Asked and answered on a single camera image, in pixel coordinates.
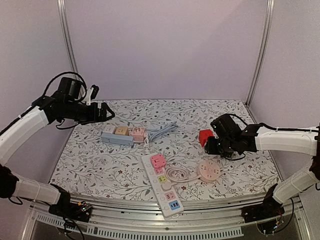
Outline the red cube socket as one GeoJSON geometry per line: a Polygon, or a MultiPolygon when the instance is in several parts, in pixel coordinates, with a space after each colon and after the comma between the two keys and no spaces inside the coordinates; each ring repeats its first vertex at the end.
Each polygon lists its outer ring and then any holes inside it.
{"type": "Polygon", "coordinates": [[[209,137],[215,137],[212,130],[205,129],[199,131],[198,140],[202,148],[206,145],[209,137]]]}

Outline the round pink socket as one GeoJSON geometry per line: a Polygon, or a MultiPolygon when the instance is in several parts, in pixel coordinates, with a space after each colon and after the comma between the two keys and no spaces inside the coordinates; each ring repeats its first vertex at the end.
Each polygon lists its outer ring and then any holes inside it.
{"type": "Polygon", "coordinates": [[[197,167],[199,179],[205,183],[213,183],[221,176],[219,165],[213,160],[203,160],[197,167]]]}

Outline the pink plug adapter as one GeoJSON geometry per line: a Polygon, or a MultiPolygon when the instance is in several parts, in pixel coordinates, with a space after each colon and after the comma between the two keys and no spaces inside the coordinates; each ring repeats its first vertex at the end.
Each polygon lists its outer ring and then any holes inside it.
{"type": "Polygon", "coordinates": [[[154,169],[164,168],[167,164],[166,159],[162,154],[156,154],[151,156],[150,162],[154,169]]]}

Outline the white long power strip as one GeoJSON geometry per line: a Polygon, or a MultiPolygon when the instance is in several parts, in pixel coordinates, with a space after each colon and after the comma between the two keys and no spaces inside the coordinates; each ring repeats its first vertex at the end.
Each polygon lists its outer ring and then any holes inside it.
{"type": "Polygon", "coordinates": [[[147,154],[141,157],[147,178],[151,184],[158,205],[163,217],[167,219],[176,219],[184,211],[184,207],[178,194],[175,191],[173,183],[165,175],[165,167],[154,169],[151,164],[151,157],[158,155],[156,153],[147,154]]]}

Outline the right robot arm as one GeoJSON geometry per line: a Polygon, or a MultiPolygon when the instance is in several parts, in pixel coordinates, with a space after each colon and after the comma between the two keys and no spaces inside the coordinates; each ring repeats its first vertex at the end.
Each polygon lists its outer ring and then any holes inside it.
{"type": "Polygon", "coordinates": [[[262,203],[245,206],[241,216],[246,223],[284,214],[283,204],[320,182],[320,127],[273,127],[263,122],[245,124],[244,128],[233,120],[234,114],[225,113],[214,119],[210,126],[214,136],[208,137],[204,150],[231,160],[233,153],[276,152],[303,154],[311,157],[310,163],[287,179],[272,185],[262,203]]]}

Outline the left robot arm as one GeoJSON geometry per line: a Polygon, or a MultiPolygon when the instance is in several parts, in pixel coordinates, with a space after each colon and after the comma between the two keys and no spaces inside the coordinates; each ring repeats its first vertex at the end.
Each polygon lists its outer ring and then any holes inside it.
{"type": "Polygon", "coordinates": [[[49,212],[63,218],[87,221],[91,206],[85,201],[73,203],[70,193],[52,183],[42,183],[12,171],[8,163],[13,155],[38,132],[65,120],[74,126],[104,123],[115,117],[103,101],[96,102],[97,85],[87,86],[77,72],[65,71],[54,76],[43,93],[0,132],[0,197],[13,204],[23,200],[41,202],[49,212]]]}

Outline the white cube adapter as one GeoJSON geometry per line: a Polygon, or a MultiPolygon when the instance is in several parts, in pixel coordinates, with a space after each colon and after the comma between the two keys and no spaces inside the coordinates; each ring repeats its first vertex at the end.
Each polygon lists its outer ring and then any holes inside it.
{"type": "Polygon", "coordinates": [[[117,127],[114,125],[106,125],[102,131],[104,134],[114,134],[117,127]]]}

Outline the beige cube adapter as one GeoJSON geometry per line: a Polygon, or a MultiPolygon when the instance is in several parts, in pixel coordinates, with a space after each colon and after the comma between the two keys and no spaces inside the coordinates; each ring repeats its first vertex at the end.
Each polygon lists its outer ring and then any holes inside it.
{"type": "Polygon", "coordinates": [[[114,132],[115,135],[129,136],[130,131],[127,126],[118,126],[114,132]]]}

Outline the blue power strip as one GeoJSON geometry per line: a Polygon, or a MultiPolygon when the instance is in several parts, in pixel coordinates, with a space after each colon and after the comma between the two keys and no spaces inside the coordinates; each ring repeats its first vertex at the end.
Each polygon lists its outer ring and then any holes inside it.
{"type": "Polygon", "coordinates": [[[103,132],[101,134],[102,142],[106,144],[133,146],[134,138],[128,135],[118,135],[103,132]]]}

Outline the pink cube adapter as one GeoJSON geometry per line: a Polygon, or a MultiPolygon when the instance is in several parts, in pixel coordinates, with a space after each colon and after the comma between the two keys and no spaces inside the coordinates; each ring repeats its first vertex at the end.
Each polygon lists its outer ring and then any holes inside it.
{"type": "Polygon", "coordinates": [[[133,127],[130,135],[133,137],[135,142],[143,142],[146,138],[146,128],[145,127],[133,127]]]}

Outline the floral tablecloth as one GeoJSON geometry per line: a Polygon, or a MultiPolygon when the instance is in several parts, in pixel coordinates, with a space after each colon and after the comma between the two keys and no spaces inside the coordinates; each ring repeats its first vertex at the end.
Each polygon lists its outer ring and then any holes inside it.
{"type": "MultiPolygon", "coordinates": [[[[241,128],[252,123],[239,100],[114,100],[110,125],[158,129],[176,123],[178,129],[150,143],[150,150],[162,154],[169,166],[197,173],[203,160],[215,161],[221,169],[213,183],[194,180],[177,184],[183,201],[213,200],[264,194],[280,181],[276,166],[266,151],[247,153],[244,159],[227,160],[208,155],[199,143],[199,132],[210,128],[213,119],[224,113],[237,115],[241,128]]],[[[140,157],[143,144],[134,146],[105,144],[101,140],[104,123],[79,125],[68,139],[55,170],[52,184],[76,195],[120,200],[153,201],[155,195],[140,157]]]]}

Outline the aluminium front rail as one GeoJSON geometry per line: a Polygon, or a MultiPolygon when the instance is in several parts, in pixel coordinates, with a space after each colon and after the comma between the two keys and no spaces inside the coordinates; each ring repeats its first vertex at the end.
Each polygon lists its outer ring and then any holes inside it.
{"type": "Polygon", "coordinates": [[[61,217],[50,214],[48,206],[29,207],[23,240],[310,240],[312,234],[299,197],[284,204],[279,229],[265,234],[273,218],[246,222],[242,208],[259,204],[262,194],[183,202],[184,212],[164,218],[156,201],[135,201],[76,195],[93,210],[88,222],[78,229],[64,227],[61,217]]]}

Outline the left aluminium frame post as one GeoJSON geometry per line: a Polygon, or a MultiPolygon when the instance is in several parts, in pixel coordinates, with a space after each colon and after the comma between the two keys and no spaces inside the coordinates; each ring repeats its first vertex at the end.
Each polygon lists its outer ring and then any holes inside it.
{"type": "Polygon", "coordinates": [[[70,69],[72,72],[78,73],[78,66],[75,58],[74,48],[72,44],[72,37],[68,23],[68,15],[67,15],[67,8],[66,8],[66,1],[65,0],[57,0],[57,10],[62,30],[62,37],[64,40],[64,45],[70,65],[70,69]]]}

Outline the aluminium frame post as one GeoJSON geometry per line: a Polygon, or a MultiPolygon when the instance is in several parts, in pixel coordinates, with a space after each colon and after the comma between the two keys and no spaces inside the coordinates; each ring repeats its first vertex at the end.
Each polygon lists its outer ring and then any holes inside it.
{"type": "Polygon", "coordinates": [[[64,40],[64,45],[70,65],[70,69],[72,72],[78,73],[78,66],[75,58],[74,48],[72,44],[72,37],[68,23],[68,15],[67,15],[67,8],[66,8],[66,1],[65,0],[57,0],[57,10],[62,30],[62,37],[64,40]]]}
{"type": "Polygon", "coordinates": [[[262,71],[267,46],[268,46],[268,40],[271,32],[272,27],[272,19],[273,19],[273,13],[275,8],[275,0],[268,0],[266,5],[266,12],[265,12],[265,19],[263,24],[263,30],[262,30],[262,36],[261,36],[261,42],[260,47],[258,51],[257,61],[255,64],[252,81],[249,86],[248,94],[246,97],[245,105],[249,108],[253,102],[253,98],[258,86],[260,74],[262,71]]]}

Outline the right aluminium frame post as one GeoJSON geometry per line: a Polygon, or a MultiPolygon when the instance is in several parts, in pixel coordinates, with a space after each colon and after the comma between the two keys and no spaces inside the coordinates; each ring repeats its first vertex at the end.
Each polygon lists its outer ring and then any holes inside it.
{"type": "Polygon", "coordinates": [[[245,105],[249,108],[253,102],[253,98],[258,86],[260,74],[262,71],[267,46],[268,46],[268,40],[271,32],[272,27],[272,19],[273,19],[273,13],[275,8],[275,0],[268,0],[266,5],[266,12],[265,12],[265,19],[263,24],[263,30],[262,30],[262,36],[261,36],[261,42],[260,47],[258,51],[257,61],[255,64],[252,81],[249,86],[248,94],[246,97],[245,105]]]}

